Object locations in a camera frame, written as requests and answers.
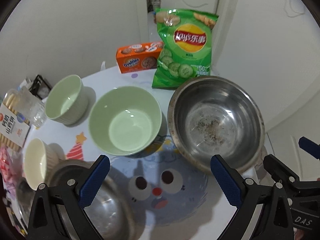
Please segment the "yam biscuit clear pack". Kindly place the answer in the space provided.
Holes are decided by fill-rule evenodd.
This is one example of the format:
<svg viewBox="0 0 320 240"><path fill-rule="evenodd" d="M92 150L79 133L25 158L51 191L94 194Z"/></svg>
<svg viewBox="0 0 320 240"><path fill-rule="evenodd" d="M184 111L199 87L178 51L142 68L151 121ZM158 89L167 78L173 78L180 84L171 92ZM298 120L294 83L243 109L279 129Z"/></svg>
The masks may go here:
<svg viewBox="0 0 320 240"><path fill-rule="evenodd" d="M1 103L1 146L19 152L29 133L30 122L16 110L18 91L11 89Z"/></svg>

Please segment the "green Lays chips bag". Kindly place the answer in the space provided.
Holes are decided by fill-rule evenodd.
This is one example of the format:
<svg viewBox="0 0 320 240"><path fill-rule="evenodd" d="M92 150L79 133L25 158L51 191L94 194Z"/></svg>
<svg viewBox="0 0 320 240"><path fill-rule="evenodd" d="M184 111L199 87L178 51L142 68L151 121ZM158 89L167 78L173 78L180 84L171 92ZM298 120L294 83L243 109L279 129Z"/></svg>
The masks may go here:
<svg viewBox="0 0 320 240"><path fill-rule="evenodd" d="M213 29L218 15L191 9L156 9L163 48L152 88L176 89L193 77L208 76L212 65Z"/></svg>

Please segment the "cream ribbed bowl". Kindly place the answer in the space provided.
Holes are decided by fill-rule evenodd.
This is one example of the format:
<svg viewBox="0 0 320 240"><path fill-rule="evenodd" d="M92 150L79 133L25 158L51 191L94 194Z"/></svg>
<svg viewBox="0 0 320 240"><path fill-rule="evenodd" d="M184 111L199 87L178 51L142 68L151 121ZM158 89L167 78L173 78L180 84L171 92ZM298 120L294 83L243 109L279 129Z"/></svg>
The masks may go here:
<svg viewBox="0 0 320 240"><path fill-rule="evenodd" d="M58 163L59 157L51 147L41 139L31 140L23 160L23 170L28 185L36 191Z"/></svg>

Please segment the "large steel bowl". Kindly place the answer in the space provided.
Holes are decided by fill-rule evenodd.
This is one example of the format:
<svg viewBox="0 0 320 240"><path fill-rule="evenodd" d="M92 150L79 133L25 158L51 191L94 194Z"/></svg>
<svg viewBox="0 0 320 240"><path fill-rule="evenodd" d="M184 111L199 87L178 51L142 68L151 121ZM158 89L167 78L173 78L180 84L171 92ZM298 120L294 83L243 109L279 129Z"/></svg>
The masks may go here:
<svg viewBox="0 0 320 240"><path fill-rule="evenodd" d="M218 76L195 77L178 87L169 102L167 122L180 154L207 174L216 154L231 168L246 172L264 146L259 107L239 85Z"/></svg>

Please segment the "small steel bowl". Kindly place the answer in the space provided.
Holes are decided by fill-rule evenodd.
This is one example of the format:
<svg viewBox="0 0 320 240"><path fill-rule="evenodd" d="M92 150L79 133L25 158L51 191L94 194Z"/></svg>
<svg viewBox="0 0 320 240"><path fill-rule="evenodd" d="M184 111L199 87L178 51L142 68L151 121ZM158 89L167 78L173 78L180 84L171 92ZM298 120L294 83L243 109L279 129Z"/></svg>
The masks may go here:
<svg viewBox="0 0 320 240"><path fill-rule="evenodd" d="M78 179L92 162L69 159L56 165L45 182L48 186L64 185L69 179ZM136 236L133 213L114 181L107 176L95 199L84 209L103 239L134 239Z"/></svg>

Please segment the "small green ribbed bowl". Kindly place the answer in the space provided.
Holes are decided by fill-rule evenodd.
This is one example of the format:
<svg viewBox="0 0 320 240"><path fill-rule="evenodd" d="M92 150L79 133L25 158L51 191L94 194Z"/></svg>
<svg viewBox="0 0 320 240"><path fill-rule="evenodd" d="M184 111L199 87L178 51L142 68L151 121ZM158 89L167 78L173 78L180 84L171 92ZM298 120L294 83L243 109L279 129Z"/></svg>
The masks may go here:
<svg viewBox="0 0 320 240"><path fill-rule="evenodd" d="M72 125L83 116L87 106L88 96L82 79L78 75L69 75L60 80L50 91L45 114L50 120Z"/></svg>

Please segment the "orange Ovaltine biscuit box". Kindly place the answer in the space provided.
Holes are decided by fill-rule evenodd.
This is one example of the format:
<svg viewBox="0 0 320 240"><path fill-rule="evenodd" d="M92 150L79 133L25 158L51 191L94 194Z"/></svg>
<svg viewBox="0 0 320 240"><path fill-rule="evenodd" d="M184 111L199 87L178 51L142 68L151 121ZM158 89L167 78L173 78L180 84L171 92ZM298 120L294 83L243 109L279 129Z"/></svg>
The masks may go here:
<svg viewBox="0 0 320 240"><path fill-rule="evenodd" d="M154 69L164 43L138 43L118 48L116 61L121 74Z"/></svg>

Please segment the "clear glass cup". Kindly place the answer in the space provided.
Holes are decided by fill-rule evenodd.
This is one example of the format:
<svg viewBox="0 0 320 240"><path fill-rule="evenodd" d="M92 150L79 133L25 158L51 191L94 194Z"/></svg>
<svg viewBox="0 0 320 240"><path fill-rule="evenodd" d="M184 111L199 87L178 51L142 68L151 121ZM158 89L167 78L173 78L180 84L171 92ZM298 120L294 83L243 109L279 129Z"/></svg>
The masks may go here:
<svg viewBox="0 0 320 240"><path fill-rule="evenodd" d="M47 117L44 103L24 86L21 88L23 115L35 126L40 128Z"/></svg>

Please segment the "large green ceramic bowl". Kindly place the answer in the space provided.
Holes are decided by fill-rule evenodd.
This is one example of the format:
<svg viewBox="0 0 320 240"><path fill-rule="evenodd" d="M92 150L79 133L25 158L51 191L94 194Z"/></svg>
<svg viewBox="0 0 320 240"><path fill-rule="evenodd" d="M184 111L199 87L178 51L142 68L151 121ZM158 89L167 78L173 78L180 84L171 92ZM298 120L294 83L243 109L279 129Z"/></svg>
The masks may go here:
<svg viewBox="0 0 320 240"><path fill-rule="evenodd" d="M136 154L147 148L162 126L162 110L149 91L123 86L104 94L92 107L88 130L94 144L115 156Z"/></svg>

